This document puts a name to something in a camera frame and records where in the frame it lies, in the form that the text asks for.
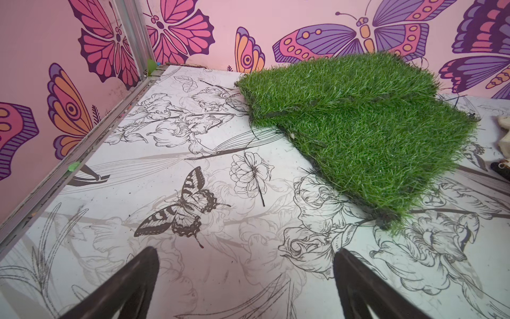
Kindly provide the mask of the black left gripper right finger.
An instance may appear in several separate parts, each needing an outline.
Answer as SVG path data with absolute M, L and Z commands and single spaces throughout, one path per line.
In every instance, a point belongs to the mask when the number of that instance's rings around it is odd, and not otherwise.
M 345 318 L 428 318 L 346 249 L 336 252 L 333 273 Z

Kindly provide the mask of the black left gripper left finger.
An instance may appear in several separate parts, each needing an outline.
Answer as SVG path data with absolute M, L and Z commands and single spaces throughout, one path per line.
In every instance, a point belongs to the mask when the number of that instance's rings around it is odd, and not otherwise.
M 159 272 L 156 248 L 146 247 L 63 318 L 146 318 Z

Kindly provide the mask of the green artificial grass mat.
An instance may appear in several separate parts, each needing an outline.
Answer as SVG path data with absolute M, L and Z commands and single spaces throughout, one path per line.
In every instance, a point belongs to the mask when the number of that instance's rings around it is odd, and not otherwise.
M 281 130 L 324 182 L 392 231 L 455 170 L 478 126 L 438 97 L 431 72 L 387 52 L 264 69 L 236 87 L 251 125 Z

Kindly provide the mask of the aluminium frame post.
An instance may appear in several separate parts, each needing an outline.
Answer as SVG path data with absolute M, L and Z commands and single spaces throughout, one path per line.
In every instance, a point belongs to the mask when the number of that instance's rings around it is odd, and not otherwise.
M 146 29 L 142 7 L 137 0 L 115 0 L 114 4 L 126 31 L 127 41 L 141 78 L 154 71 L 154 52 Z

